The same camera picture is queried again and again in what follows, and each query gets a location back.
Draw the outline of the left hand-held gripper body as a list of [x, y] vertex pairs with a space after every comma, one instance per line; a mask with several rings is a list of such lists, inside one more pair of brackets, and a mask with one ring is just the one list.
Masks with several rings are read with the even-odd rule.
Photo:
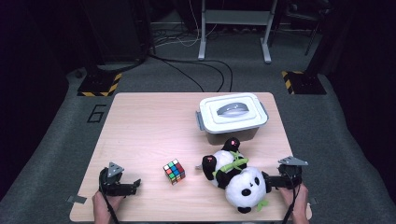
[[127, 196], [131, 186], [121, 184], [120, 179], [124, 169], [114, 162], [110, 162], [99, 174], [99, 190], [106, 196]]

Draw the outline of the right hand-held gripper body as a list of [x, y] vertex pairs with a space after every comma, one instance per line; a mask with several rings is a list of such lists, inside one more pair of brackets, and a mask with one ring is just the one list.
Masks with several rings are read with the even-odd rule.
[[307, 166], [307, 161], [302, 161], [293, 156], [288, 156], [278, 161], [279, 174], [285, 179], [285, 188], [294, 189], [302, 183], [303, 166]]

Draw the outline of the panda plush toy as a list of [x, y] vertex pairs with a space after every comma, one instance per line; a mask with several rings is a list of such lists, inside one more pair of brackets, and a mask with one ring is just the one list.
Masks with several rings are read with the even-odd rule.
[[248, 166], [248, 158], [239, 151], [240, 141], [229, 138], [222, 149], [202, 158], [206, 179], [225, 191], [226, 200], [239, 213], [247, 214], [254, 207], [261, 208], [264, 196], [270, 192], [264, 174], [256, 167]]

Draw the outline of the white box lid grey handle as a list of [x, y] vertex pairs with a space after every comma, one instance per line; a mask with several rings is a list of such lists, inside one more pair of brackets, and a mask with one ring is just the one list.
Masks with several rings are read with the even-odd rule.
[[255, 94], [244, 92], [203, 99], [196, 118], [202, 131], [220, 134], [259, 128], [269, 116]]

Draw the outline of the person's left hand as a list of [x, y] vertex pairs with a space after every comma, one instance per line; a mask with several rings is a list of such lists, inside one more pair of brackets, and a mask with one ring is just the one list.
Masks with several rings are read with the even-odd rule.
[[107, 196], [105, 200], [102, 193], [96, 191], [92, 196], [94, 224], [113, 224], [113, 218], [108, 211], [106, 201], [117, 212], [122, 200], [122, 196]]

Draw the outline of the person's right hand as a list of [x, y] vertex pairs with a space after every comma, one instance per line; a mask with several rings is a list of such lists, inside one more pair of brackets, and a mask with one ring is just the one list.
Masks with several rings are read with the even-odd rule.
[[295, 190], [280, 188], [279, 192], [288, 207], [286, 220], [291, 219], [293, 224], [309, 224], [306, 216], [308, 188], [305, 184], [299, 185]]

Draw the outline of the multicoloured puzzle cube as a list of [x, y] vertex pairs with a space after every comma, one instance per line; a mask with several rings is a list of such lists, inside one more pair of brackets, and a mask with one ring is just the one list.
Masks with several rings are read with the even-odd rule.
[[185, 170], [177, 159], [166, 163], [163, 170], [172, 185], [175, 185], [186, 177]]

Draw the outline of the dark curtain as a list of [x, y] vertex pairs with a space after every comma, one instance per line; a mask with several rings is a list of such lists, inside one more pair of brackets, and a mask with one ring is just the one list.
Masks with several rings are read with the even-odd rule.
[[0, 0], [0, 201], [30, 160], [81, 67], [68, 39], [74, 1]]
[[396, 0], [329, 0], [323, 35], [336, 29], [328, 75], [346, 125], [389, 193], [396, 193]]

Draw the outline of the dark cabinet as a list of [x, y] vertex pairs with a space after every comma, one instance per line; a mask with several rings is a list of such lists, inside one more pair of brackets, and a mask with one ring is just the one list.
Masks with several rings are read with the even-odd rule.
[[102, 64], [139, 63], [152, 46], [149, 0], [81, 0]]

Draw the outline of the black chair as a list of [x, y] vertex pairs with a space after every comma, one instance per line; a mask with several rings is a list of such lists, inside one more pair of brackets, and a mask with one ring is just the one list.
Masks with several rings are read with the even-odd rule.
[[273, 38], [279, 30], [281, 20], [288, 18], [290, 21], [296, 21], [299, 25], [305, 25], [311, 29], [310, 40], [304, 55], [309, 53], [316, 33], [322, 21], [332, 10], [332, 4], [329, 0], [278, 0], [279, 14], [275, 16], [275, 27]]

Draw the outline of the black yellow striped base plate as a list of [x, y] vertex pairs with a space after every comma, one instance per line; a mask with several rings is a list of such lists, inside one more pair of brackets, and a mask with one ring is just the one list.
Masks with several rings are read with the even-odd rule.
[[310, 77], [301, 71], [282, 71], [281, 75], [289, 94], [326, 94], [318, 77]]
[[104, 74], [97, 77], [86, 76], [78, 87], [78, 96], [111, 96], [119, 85], [122, 74]]

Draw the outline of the white metal stand frame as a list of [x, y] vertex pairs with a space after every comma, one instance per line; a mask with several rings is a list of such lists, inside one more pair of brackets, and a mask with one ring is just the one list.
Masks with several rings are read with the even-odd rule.
[[208, 24], [233, 24], [233, 25], [260, 25], [265, 27], [264, 37], [261, 38], [262, 55], [264, 62], [270, 64], [272, 58], [269, 51], [269, 35], [276, 14], [278, 0], [271, 0], [271, 8], [267, 11], [245, 11], [245, 10], [225, 10], [207, 9], [206, 0], [202, 0], [201, 8], [201, 42], [198, 52], [198, 59], [205, 58], [206, 48], [206, 26]]

